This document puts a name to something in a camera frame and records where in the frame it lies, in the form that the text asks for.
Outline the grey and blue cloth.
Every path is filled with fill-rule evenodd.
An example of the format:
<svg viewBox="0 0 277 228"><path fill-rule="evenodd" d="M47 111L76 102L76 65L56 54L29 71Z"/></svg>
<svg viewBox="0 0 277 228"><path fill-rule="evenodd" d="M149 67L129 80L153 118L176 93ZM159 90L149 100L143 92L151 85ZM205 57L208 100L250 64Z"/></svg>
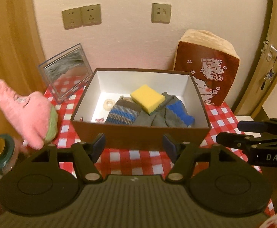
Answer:
<svg viewBox="0 0 277 228"><path fill-rule="evenodd" d="M195 118L188 114L183 102L175 95L162 93L165 101L150 115L141 110L132 124L145 127L189 128L195 123Z"/></svg>

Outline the striped knitted sock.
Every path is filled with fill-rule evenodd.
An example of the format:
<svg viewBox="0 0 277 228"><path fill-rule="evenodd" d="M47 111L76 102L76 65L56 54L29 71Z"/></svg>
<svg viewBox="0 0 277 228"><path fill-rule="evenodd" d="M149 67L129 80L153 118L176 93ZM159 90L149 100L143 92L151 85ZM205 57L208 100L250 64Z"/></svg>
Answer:
<svg viewBox="0 0 277 228"><path fill-rule="evenodd" d="M121 96L112 107L105 121L106 124L132 125L141 112L141 106L132 98Z"/></svg>

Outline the red white checkered tablecloth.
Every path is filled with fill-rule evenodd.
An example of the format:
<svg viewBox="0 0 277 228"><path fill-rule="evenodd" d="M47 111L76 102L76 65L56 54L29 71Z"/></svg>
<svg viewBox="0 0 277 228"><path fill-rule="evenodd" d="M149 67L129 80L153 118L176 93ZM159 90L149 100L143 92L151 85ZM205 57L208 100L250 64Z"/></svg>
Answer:
<svg viewBox="0 0 277 228"><path fill-rule="evenodd" d="M84 88L80 88L62 104L56 102L51 88L48 88L44 93L44 96L55 106L59 115L58 134L54 140L54 144L59 148L69 148L72 144L80 141L70 122L70 118L83 91ZM211 130L202 141L202 147L209 147L215 143L219 132L241 134L237 128L238 117L232 113L226 103L219 107L207 105L206 112L211 122ZM127 149L105 149L96 163L96 168L103 177L106 177L108 174L161 174L166 176L172 169L172 166L173 164L167 154L162 151Z"/></svg>

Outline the small tape roll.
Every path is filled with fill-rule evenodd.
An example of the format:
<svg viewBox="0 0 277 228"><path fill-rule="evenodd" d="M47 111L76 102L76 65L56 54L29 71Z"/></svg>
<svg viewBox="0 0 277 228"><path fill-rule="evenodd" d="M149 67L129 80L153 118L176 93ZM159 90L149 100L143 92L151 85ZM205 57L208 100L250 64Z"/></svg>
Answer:
<svg viewBox="0 0 277 228"><path fill-rule="evenodd" d="M115 105L115 101L112 99L106 99L103 104L103 108L105 111L110 111Z"/></svg>

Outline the brown cardboard box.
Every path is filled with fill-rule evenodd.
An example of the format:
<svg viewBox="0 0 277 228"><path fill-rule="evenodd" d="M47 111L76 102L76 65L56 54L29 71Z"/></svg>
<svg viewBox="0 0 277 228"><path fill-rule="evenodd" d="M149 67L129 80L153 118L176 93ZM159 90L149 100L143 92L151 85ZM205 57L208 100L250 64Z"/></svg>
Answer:
<svg viewBox="0 0 277 228"><path fill-rule="evenodd" d="M174 114L173 108L164 105L150 115L140 110L131 125L120 125L117 120L112 123L101 121L106 120L110 112L104 108L105 104L129 97L145 84L168 96L167 105L180 100L187 114L193 116L193 124L182 127L183 122ZM91 142L103 133L107 148L155 151L163 149L164 134L170 134L179 142L199 145L211 128L201 96L189 73L130 68L96 69L71 116L71 123L82 141Z"/></svg>

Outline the yellow sponge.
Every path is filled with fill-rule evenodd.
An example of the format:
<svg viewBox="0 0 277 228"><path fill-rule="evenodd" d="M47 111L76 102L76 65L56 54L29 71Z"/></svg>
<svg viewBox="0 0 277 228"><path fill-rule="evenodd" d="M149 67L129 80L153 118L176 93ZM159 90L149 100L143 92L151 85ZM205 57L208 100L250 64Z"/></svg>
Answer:
<svg viewBox="0 0 277 228"><path fill-rule="evenodd" d="M146 84L133 91L130 97L148 114L154 112L165 101L164 95L156 92Z"/></svg>

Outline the pink starfish plush toy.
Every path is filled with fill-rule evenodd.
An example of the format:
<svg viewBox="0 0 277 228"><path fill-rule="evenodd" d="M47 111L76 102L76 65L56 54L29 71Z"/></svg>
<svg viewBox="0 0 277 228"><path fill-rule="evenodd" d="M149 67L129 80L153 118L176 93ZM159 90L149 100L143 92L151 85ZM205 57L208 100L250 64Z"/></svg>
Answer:
<svg viewBox="0 0 277 228"><path fill-rule="evenodd" d="M21 96L0 79L0 109L13 128L35 150L52 142L57 135L57 111L41 92Z"/></svg>

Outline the wooden door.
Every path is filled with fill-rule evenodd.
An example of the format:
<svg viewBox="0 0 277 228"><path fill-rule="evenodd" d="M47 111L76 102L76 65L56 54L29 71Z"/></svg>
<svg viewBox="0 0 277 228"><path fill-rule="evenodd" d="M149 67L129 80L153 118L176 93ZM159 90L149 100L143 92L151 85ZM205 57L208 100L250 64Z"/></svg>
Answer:
<svg viewBox="0 0 277 228"><path fill-rule="evenodd" d="M236 115L247 115L255 117L262 107L262 104L269 96L275 83L277 82L277 61L275 63L275 76L272 83L268 83L265 89L261 90L261 85L265 74L271 67L271 63L266 60L269 53L269 47L273 44L277 48L277 0L272 2L272 10L269 28L266 39L264 40L262 53L253 76L250 79L248 88L246 89L240 103L234 111Z"/></svg>

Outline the glass jar with green lid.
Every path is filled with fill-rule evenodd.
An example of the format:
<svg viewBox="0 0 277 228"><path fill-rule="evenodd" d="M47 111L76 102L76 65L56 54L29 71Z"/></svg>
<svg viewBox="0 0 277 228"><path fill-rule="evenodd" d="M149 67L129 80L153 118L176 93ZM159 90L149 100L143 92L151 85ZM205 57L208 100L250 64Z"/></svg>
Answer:
<svg viewBox="0 0 277 228"><path fill-rule="evenodd" d="M21 142L9 134L0 134L0 175L7 174L20 159Z"/></svg>

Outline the clear acrylic picture frame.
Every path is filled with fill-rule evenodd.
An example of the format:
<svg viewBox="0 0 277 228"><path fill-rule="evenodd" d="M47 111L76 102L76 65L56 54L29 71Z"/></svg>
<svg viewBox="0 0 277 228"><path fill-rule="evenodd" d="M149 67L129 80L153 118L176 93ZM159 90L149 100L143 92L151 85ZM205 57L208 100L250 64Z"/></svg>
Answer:
<svg viewBox="0 0 277 228"><path fill-rule="evenodd" d="M58 104L85 86L93 75L80 43L41 63L38 69Z"/></svg>

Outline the double wall power socket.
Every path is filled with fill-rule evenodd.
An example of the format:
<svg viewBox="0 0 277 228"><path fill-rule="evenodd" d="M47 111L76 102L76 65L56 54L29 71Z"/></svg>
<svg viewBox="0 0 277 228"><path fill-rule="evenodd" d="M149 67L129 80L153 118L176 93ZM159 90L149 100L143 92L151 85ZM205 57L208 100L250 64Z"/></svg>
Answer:
<svg viewBox="0 0 277 228"><path fill-rule="evenodd" d="M81 26L99 25L102 23L101 5L87 5L62 11L62 20L65 29Z"/></svg>

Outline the single wall socket plate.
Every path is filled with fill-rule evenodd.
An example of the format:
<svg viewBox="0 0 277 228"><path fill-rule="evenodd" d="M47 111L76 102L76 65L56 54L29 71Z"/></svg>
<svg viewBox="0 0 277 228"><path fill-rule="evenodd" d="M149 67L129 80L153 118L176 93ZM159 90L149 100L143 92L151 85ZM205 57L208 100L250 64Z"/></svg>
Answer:
<svg viewBox="0 0 277 228"><path fill-rule="evenodd" d="M171 20L171 4L152 3L151 22L169 24Z"/></svg>

